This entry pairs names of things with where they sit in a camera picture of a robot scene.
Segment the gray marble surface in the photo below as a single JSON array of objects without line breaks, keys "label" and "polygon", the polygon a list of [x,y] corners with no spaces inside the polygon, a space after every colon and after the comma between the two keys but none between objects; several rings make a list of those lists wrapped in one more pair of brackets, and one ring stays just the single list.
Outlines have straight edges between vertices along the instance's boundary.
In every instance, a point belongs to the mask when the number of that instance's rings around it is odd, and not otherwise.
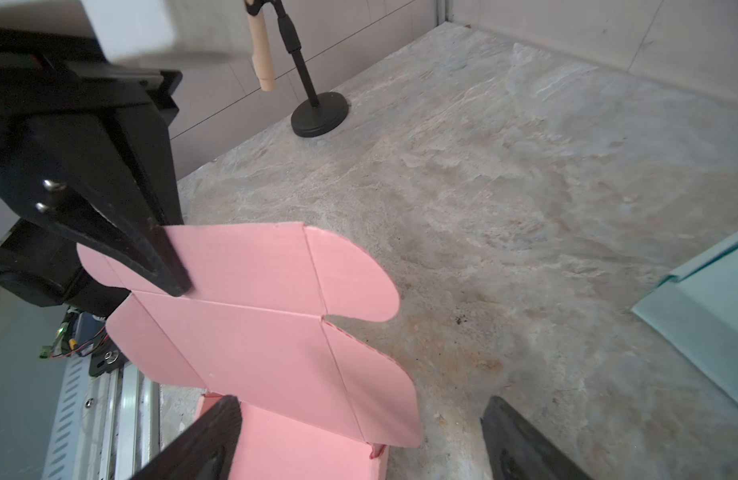
[{"label": "gray marble surface", "polygon": [[[629,312],[738,229],[737,107],[451,24],[336,90],[338,129],[282,120],[180,197],[187,224],[336,231],[394,278],[395,319],[332,319],[417,384],[389,479],[491,478],[492,395],[594,478],[738,478],[738,407]],[[166,441],[196,395],[170,392]]]}]

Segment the wooden handle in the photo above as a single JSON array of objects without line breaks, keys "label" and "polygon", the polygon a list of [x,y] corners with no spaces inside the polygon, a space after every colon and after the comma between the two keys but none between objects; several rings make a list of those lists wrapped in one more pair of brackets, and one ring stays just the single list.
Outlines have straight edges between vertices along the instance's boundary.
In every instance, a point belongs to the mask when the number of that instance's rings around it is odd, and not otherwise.
[{"label": "wooden handle", "polygon": [[251,54],[251,64],[255,66],[260,88],[263,91],[271,91],[275,88],[275,73],[273,72],[271,46],[268,43],[268,28],[265,26],[265,15],[260,10],[256,16],[247,14],[246,17],[249,19],[251,40],[255,45],[255,51]]}]

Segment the round black base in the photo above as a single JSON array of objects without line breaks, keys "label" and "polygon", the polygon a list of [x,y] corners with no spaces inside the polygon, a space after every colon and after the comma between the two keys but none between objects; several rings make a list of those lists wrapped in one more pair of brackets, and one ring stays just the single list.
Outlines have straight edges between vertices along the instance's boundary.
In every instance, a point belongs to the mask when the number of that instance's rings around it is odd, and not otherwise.
[{"label": "round black base", "polygon": [[349,107],[345,97],[336,91],[318,94],[316,108],[306,100],[291,114],[291,129],[298,137],[317,137],[332,131],[345,120]]}]

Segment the silver screw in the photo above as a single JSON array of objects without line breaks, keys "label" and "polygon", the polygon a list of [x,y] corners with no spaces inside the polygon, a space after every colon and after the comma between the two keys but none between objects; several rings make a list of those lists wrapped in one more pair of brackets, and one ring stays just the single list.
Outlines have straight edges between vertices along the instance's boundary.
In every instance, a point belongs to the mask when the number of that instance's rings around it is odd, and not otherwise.
[{"label": "silver screw", "polygon": [[38,210],[42,214],[46,214],[49,210],[52,210],[52,207],[47,204],[42,204],[41,202],[38,202],[36,204],[36,210]]},{"label": "silver screw", "polygon": [[105,354],[105,363],[107,363],[108,365],[110,365],[115,360],[118,360],[118,358],[119,358],[119,351],[118,350],[113,350],[112,352],[107,352]]},{"label": "silver screw", "polygon": [[42,184],[44,184],[44,188],[46,188],[47,191],[49,192],[57,192],[60,190],[65,190],[65,186],[66,186],[65,184],[61,184],[59,182],[56,182],[54,180],[49,180],[49,179],[44,180]]}]

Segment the red wire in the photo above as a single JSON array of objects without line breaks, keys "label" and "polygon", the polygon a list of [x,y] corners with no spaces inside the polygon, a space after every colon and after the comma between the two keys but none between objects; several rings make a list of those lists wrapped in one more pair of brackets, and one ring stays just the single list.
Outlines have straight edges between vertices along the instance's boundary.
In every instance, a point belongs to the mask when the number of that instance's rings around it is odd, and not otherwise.
[{"label": "red wire", "polygon": [[87,340],[86,342],[84,342],[84,344],[83,344],[83,345],[81,345],[81,346],[77,346],[77,347],[76,347],[75,349],[73,349],[73,350],[71,350],[71,351],[69,351],[69,352],[67,352],[67,353],[64,353],[63,355],[50,355],[50,356],[49,356],[49,358],[50,358],[50,359],[63,359],[63,358],[65,358],[65,357],[67,357],[67,356],[71,356],[71,355],[73,355],[74,353],[78,352],[79,350],[83,350],[83,349],[85,349],[85,348],[86,348],[86,347],[87,347],[87,346],[88,346],[88,345],[89,345],[89,344],[90,344],[91,342],[94,342],[94,339],[95,339],[95,338],[96,338],[96,337],[97,337],[97,336],[98,336],[98,335],[99,335],[100,333],[102,333],[103,331],[105,331],[105,325],[103,325],[103,328],[101,328],[101,329],[100,329],[100,331],[98,331],[97,333],[95,333],[95,334],[94,334],[94,335],[92,336],[92,338],[91,338],[91,339],[89,339],[89,340]]}]

